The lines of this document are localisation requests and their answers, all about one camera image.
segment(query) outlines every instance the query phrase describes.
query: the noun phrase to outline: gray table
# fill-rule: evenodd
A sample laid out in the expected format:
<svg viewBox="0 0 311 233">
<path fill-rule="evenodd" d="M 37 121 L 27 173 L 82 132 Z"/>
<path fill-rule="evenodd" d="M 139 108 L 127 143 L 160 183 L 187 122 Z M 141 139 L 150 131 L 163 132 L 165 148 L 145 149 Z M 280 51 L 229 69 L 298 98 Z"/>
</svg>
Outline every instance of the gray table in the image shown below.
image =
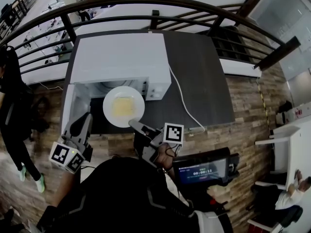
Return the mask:
<svg viewBox="0 0 311 233">
<path fill-rule="evenodd" d="M 164 35 L 169 64 L 179 81 L 188 111 L 204 126 L 234 122 L 228 85 L 211 38 L 194 33 L 152 31 Z M 121 30 L 79 36 L 71 54 L 67 83 L 81 38 L 146 32 L 148 30 Z M 122 129 L 111 125 L 104 117 L 102 104 L 103 99 L 92 100 L 92 133 L 132 132 L 130 128 Z M 183 124 L 185 128 L 199 127 L 186 113 L 173 76 L 172 84 L 162 100 L 145 102 L 145 113 L 140 121 L 153 128 L 162 128 L 165 122 Z"/>
</svg>

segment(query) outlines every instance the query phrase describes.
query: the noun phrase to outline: person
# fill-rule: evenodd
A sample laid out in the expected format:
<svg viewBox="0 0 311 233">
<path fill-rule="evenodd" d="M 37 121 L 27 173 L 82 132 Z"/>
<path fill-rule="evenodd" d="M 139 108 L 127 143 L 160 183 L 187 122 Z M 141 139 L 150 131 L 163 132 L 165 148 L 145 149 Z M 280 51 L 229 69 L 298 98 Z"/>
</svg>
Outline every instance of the person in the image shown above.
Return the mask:
<svg viewBox="0 0 311 233">
<path fill-rule="evenodd" d="M 300 170 L 295 173 L 294 183 L 287 191 L 279 190 L 276 185 L 252 186 L 256 194 L 254 205 L 259 210 L 283 210 L 297 205 L 304 193 L 311 187 L 311 177 L 302 179 Z"/>
<path fill-rule="evenodd" d="M 85 10 L 79 10 L 78 12 L 76 12 L 76 15 L 81 17 L 81 21 L 85 21 L 86 19 L 88 21 L 91 20 L 91 17 L 89 16 L 88 12 Z"/>
<path fill-rule="evenodd" d="M 298 204 L 310 186 L 311 177 L 309 176 L 303 180 L 300 170 L 297 170 L 294 183 L 290 184 L 287 191 L 282 191 L 278 196 L 276 210 L 287 209 Z"/>
<path fill-rule="evenodd" d="M 25 181 L 25 173 L 29 171 L 36 182 L 39 192 L 44 192 L 44 177 L 39 173 L 30 159 L 27 148 L 23 142 L 22 133 L 18 133 L 23 125 L 19 116 L 22 113 L 14 111 L 18 106 L 14 106 L 9 123 L 7 116 L 13 103 L 18 104 L 20 94 L 26 85 L 21 79 L 18 57 L 12 47 L 2 46 L 0 48 L 0 131 L 5 147 L 15 163 L 19 178 Z"/>
<path fill-rule="evenodd" d="M 38 229 L 46 233 L 223 233 L 215 216 L 210 219 L 213 223 L 204 221 L 204 213 L 193 211 L 168 190 L 163 169 L 172 179 L 174 170 L 166 151 L 174 154 L 167 144 L 161 145 L 155 162 L 158 169 L 143 160 L 112 158 L 81 184 L 79 171 L 65 172 Z"/>
</svg>

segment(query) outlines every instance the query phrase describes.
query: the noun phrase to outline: hand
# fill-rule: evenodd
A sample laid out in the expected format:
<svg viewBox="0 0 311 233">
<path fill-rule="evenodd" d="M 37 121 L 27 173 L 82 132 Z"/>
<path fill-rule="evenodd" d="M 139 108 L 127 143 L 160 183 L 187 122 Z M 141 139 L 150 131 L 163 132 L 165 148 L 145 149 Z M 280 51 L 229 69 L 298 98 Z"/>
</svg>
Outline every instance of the hand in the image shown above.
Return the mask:
<svg viewBox="0 0 311 233">
<path fill-rule="evenodd" d="M 295 186 L 293 184 L 290 184 L 287 192 L 289 193 L 290 196 L 292 196 L 295 190 L 296 190 Z"/>
<path fill-rule="evenodd" d="M 174 156 L 175 153 L 170 148 L 170 145 L 168 145 L 167 143 L 164 143 L 158 148 L 158 151 L 159 151 L 159 156 L 155 162 L 158 163 L 159 166 L 164 169 L 171 168 L 173 164 L 173 158 L 171 156 Z"/>
<path fill-rule="evenodd" d="M 298 181 L 302 179 L 302 174 L 299 169 L 296 171 L 295 176 L 297 177 Z"/>
</svg>

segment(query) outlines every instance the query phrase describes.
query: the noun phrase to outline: food on plate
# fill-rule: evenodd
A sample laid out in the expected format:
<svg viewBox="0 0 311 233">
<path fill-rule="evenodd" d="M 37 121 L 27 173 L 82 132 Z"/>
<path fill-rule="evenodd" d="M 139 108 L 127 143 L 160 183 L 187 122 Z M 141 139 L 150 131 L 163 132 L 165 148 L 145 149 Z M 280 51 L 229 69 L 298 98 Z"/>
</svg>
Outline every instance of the food on plate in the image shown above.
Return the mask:
<svg viewBox="0 0 311 233">
<path fill-rule="evenodd" d="M 126 117 L 134 114 L 134 100 L 132 97 L 115 98 L 112 103 L 114 117 Z"/>
</svg>

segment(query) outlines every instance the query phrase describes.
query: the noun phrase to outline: power cord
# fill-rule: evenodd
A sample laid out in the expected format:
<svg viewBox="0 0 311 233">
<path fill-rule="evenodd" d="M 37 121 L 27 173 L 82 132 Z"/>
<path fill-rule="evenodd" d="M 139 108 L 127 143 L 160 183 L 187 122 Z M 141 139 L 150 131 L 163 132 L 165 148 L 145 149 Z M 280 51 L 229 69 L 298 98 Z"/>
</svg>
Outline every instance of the power cord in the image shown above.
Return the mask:
<svg viewBox="0 0 311 233">
<path fill-rule="evenodd" d="M 195 118 L 189 113 L 189 111 L 187 110 L 186 105 L 185 105 L 185 102 L 184 102 L 183 93 L 182 93 L 182 91 L 181 91 L 179 82 L 178 82 L 177 78 L 175 77 L 175 75 L 174 75 L 174 73 L 173 73 L 171 67 L 169 67 L 169 68 L 170 68 L 171 74 L 173 75 L 174 79 L 176 80 L 177 86 L 178 86 L 178 88 L 179 88 L 180 96 L 181 96 L 181 101 L 183 102 L 183 105 L 184 105 L 184 108 L 185 108 L 187 114 L 188 114 L 198 125 L 200 125 L 200 127 L 203 129 L 203 131 L 200 132 L 200 133 L 204 133 L 204 132 L 205 132 L 204 126 L 203 126 L 201 123 L 199 123 L 199 121 L 198 121 L 197 119 L 195 119 Z"/>
<path fill-rule="evenodd" d="M 167 151 L 168 151 L 168 150 L 173 150 L 174 148 L 177 147 L 177 145 L 178 145 L 178 144 L 176 144 L 174 147 L 169 147 L 169 148 L 165 149 L 165 154 L 168 155 L 169 157 L 175 158 L 175 157 L 176 157 L 176 151 L 174 151 L 175 156 L 172 156 L 172 155 L 168 154 Z"/>
<path fill-rule="evenodd" d="M 175 155 L 176 157 L 178 156 L 179 154 L 179 149 L 181 148 L 181 144 L 179 144 L 179 146 L 176 148 L 176 151 L 175 151 Z"/>
<path fill-rule="evenodd" d="M 81 170 L 82 170 L 82 169 L 85 169 L 85 168 L 88 168 L 88 167 L 93 168 L 93 169 L 96 168 L 96 167 L 93 167 L 93 166 L 81 166 Z"/>
<path fill-rule="evenodd" d="M 39 82 L 39 84 L 42 85 L 43 87 L 47 88 L 48 90 L 52 90 L 52 89 L 57 89 L 57 88 L 59 88 L 59 89 L 61 89 L 61 90 L 63 91 L 63 88 L 61 88 L 61 87 L 59 87 L 59 86 L 57 86 L 57 87 L 52 87 L 52 88 L 48 88 L 48 87 L 46 87 L 44 84 L 42 84 L 42 83 L 40 83 L 40 82 Z"/>
</svg>

